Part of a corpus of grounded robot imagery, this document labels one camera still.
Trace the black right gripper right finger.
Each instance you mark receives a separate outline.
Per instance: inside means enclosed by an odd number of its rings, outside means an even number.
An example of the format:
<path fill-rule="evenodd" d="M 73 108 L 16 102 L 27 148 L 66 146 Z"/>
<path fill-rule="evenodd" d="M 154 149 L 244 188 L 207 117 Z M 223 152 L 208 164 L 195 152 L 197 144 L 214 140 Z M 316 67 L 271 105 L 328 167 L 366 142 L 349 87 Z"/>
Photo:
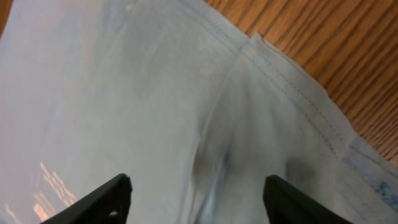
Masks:
<path fill-rule="evenodd" d="M 351 224 L 278 175 L 266 177 L 263 202 L 270 224 Z"/>

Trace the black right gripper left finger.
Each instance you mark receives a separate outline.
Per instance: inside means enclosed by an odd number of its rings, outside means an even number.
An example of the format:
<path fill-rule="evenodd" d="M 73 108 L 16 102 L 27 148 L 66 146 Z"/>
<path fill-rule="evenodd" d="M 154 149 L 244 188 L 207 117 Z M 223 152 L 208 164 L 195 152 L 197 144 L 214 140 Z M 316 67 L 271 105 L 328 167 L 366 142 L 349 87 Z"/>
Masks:
<path fill-rule="evenodd" d="M 118 174 L 42 224 L 126 224 L 131 194 L 130 177 Z"/>

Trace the light blue printed t-shirt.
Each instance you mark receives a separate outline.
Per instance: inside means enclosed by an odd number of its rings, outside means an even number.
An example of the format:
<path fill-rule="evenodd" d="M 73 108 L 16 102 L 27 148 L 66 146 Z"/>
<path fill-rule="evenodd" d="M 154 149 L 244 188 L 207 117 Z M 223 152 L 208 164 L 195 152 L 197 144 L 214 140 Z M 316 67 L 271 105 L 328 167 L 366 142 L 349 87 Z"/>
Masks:
<path fill-rule="evenodd" d="M 326 91 L 203 1 L 14 1 L 1 36 L 1 222 L 115 175 L 129 223 L 267 223 L 278 175 L 353 223 L 397 222 L 397 171 Z"/>

